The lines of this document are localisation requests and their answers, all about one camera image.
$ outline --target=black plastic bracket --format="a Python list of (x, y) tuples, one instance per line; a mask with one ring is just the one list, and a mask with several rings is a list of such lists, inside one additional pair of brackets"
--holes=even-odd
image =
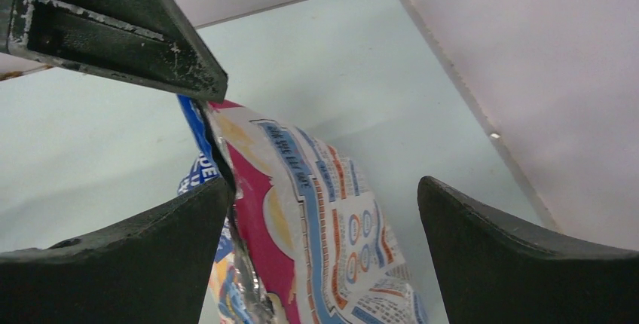
[(174, 0), (0, 0), (0, 52), (196, 99), (227, 87)]
[(417, 196), (451, 324), (639, 322), (639, 252), (546, 230), (432, 177)]
[(213, 179), (49, 249), (0, 254), (0, 322), (197, 323), (233, 199)]

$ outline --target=blue stripe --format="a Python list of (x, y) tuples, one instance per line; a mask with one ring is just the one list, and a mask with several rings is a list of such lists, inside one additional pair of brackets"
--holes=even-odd
[(178, 95), (178, 102), (182, 107), (182, 112), (191, 127), (191, 132), (195, 136), (195, 142), (200, 151), (204, 153), (204, 156), (209, 159), (209, 162), (213, 161), (213, 153), (210, 142), (206, 139), (206, 129), (204, 128), (204, 119), (200, 116), (200, 112), (197, 111), (191, 98), (187, 96)]
[(280, 129), (278, 125), (271, 122), (262, 122), (258, 123), (258, 125), (266, 132), (282, 162), (289, 168), (298, 195), (304, 198), (311, 260), (310, 283), (317, 316), (320, 322), (344, 323), (337, 313), (331, 315), (322, 294), (323, 253), (320, 211), (316, 201), (315, 188), (311, 180), (314, 174), (304, 161), (300, 148), (288, 131)]
[(380, 268), (383, 268), (384, 267), (384, 254), (381, 253), (381, 247), (380, 247), (381, 215), (380, 215), (380, 212), (379, 212), (378, 202), (373, 200), (373, 203), (375, 204), (375, 216), (378, 218), (378, 229), (377, 229), (377, 233), (375, 234), (375, 253), (378, 254), (378, 261), (379, 261)]
[(326, 189), (329, 190), (329, 202), (335, 202), (335, 187), (333, 186), (333, 181), (331, 181), (331, 174), (329, 173), (329, 169), (326, 167), (326, 162), (318, 160), (317, 169), (322, 174), (322, 179), (324, 179), (324, 182), (326, 183)]
[(353, 186), (355, 187), (355, 196), (359, 196), (359, 185), (357, 184), (357, 175), (355, 174), (355, 164), (350, 162), (350, 173), (353, 175)]
[(421, 304), (420, 295), (416, 292), (413, 292), (413, 305), (415, 308), (415, 319), (417, 320), (417, 324), (426, 324), (428, 322), (428, 317), (426, 316), (426, 312)]
[(315, 157), (317, 157), (317, 169), (322, 174), (322, 179), (326, 182), (326, 189), (329, 190), (329, 202), (335, 202), (335, 186), (333, 186), (333, 181), (331, 180), (331, 174), (329, 173), (329, 169), (326, 167), (326, 162), (320, 156), (320, 153), (317, 151), (317, 147), (315, 146), (315, 142), (303, 131), (298, 129), (298, 132), (304, 137), (304, 140), (310, 148), (315, 153)]
[(361, 307), (354, 307), (353, 315), (357, 319), (365, 322), (366, 324), (384, 324), (383, 322), (381, 322), (379, 319), (375, 318), (371, 314), (366, 313)]

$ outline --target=worn black paint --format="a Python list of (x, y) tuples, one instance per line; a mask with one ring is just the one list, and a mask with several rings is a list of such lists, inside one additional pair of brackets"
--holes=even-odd
[(0, 51), (209, 101), (227, 88), (174, 0), (0, 0)]

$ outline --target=plastic bag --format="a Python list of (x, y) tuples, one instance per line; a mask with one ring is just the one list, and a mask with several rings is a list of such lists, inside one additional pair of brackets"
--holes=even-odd
[(180, 191), (212, 178), (202, 169), (219, 174), (210, 141), (237, 187), (209, 281), (222, 322), (426, 322), (393, 231), (351, 159), (241, 105), (181, 102), (203, 154)]

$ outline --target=circular graphic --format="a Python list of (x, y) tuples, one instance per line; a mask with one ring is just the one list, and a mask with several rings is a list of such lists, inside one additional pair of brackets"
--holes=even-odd
[(368, 244), (362, 247), (362, 252), (359, 254), (359, 266), (364, 272), (368, 271), (368, 268), (371, 267), (371, 250), (368, 248)]
[(371, 213), (368, 210), (364, 211), (362, 221), (364, 221), (364, 224), (362, 225), (364, 226), (364, 237), (368, 237), (371, 234), (371, 229), (373, 228), (373, 216), (371, 216)]
[(346, 263), (346, 280), (351, 284), (357, 281), (357, 254), (355, 252), (350, 254)]
[(348, 219), (348, 239), (351, 245), (355, 245), (359, 238), (359, 217), (351, 215)]

